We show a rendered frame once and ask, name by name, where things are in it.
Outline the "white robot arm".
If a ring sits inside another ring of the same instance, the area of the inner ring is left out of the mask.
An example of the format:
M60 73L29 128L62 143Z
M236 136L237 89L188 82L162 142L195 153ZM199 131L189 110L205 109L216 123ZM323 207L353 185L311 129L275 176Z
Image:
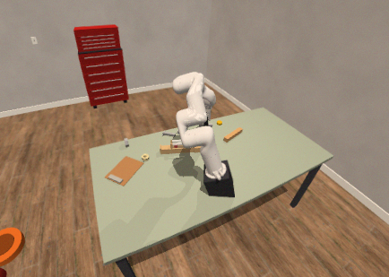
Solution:
M214 92L204 86L204 77L197 72L178 76L172 86L176 94L187 92L187 108L176 114L181 143L187 149L201 146L200 153L206 167L206 176L220 180L226 172L226 166L221 163L213 129L210 126L201 126L188 130L190 126L207 121L206 109L211 109L216 103Z

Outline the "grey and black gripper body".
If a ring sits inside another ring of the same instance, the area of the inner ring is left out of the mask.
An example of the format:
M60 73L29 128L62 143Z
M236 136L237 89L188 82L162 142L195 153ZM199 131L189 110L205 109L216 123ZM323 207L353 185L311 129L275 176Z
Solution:
M206 114L207 114L209 121L211 121L211 109L206 109Z

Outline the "orange wooden bar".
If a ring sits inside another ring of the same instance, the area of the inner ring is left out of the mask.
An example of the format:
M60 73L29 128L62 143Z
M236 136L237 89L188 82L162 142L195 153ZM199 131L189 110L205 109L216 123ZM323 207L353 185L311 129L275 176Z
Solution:
M238 129L236 129L235 131L231 132L230 134L226 135L224 137L224 140L226 143L228 141L230 141L231 139L233 139L234 137L236 137L237 135L239 135L240 133L242 133L243 129L241 127L239 127Z

